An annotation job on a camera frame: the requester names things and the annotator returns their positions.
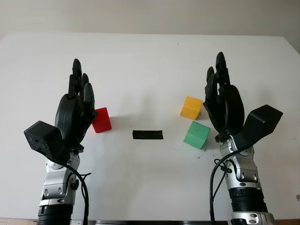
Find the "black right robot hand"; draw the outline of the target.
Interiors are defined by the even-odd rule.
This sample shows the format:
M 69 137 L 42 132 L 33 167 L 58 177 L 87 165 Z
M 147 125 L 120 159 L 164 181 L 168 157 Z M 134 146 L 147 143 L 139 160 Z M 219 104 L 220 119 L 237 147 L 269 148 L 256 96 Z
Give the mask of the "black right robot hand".
M 244 106 L 238 89 L 230 83 L 225 56 L 219 52 L 216 57 L 216 70 L 209 67 L 205 86 L 205 101 L 213 127 L 218 132 L 219 142 L 240 132 L 244 124 Z

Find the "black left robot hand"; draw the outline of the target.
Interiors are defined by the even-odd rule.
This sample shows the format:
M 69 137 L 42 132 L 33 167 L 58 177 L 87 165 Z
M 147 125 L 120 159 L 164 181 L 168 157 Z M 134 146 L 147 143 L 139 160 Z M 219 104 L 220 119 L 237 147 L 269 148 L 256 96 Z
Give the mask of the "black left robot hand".
M 64 144 L 82 153 L 81 142 L 97 115 L 92 85 L 82 72 L 80 61 L 74 59 L 68 93 L 61 98 L 55 117 L 55 127 L 60 130 Z

